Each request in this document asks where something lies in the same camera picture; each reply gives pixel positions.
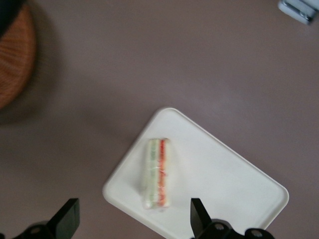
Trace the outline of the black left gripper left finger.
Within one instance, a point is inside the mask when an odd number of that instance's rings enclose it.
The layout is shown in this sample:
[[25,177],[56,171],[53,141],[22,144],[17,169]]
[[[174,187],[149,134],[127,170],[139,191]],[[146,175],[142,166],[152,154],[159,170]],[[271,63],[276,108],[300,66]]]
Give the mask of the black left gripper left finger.
[[69,199],[45,224],[36,224],[26,229],[22,239],[71,239],[80,225],[80,202]]

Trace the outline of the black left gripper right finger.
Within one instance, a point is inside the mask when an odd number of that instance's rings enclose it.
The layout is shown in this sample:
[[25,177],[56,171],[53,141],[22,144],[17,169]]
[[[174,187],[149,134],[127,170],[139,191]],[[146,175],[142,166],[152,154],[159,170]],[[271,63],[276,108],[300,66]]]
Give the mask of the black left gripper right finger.
[[190,225],[195,239],[239,239],[225,220],[212,219],[199,198],[190,202]]

